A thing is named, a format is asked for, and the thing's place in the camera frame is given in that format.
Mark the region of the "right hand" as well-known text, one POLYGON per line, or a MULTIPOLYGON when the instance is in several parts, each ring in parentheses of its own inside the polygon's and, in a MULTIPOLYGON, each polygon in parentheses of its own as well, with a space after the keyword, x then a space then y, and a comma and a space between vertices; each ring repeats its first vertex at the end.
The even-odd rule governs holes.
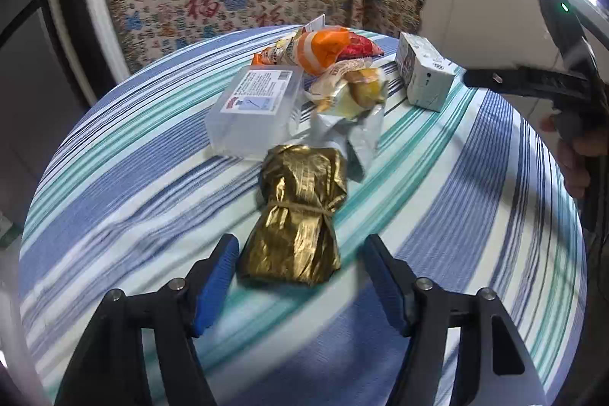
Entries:
POLYGON ((600 128, 574 138, 571 144, 558 140, 557 163, 564 176, 564 187, 575 200, 584 198, 591 184, 590 172, 584 164, 587 158, 606 157, 608 129, 600 128))

